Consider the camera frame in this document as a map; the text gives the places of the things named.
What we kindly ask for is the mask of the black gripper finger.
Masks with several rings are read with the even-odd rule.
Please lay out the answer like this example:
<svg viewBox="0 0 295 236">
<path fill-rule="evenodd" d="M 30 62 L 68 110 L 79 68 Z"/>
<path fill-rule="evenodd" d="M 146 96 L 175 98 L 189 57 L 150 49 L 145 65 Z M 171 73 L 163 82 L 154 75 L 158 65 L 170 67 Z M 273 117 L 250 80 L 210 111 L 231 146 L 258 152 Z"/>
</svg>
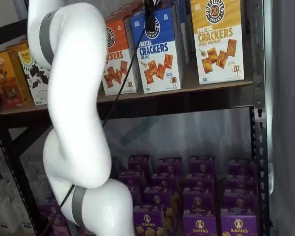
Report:
<svg viewBox="0 0 295 236">
<path fill-rule="evenodd" d="M 145 7 L 145 31 L 154 32 L 155 26 L 155 11 L 158 9 L 157 0 L 144 0 Z"/>
</svg>

